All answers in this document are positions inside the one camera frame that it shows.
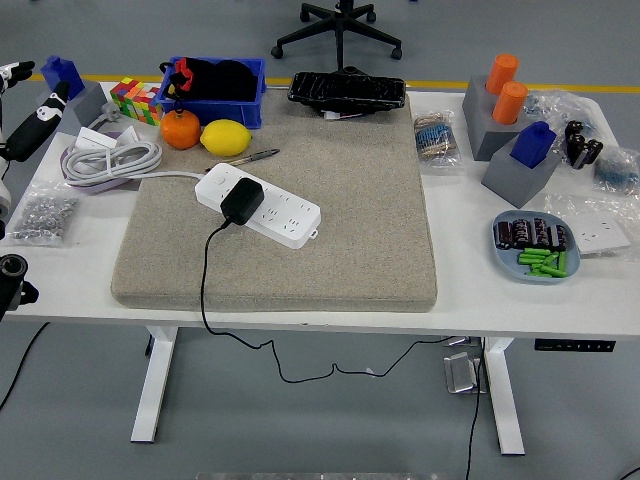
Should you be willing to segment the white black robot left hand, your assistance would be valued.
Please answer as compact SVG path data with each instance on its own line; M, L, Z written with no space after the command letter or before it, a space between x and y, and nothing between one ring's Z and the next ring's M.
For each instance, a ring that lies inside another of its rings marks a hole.
M33 61L13 62L1 66L1 94L18 82L31 77ZM45 101L8 137L1 133L1 175L11 162L26 161L56 130L69 98L70 84L58 82Z

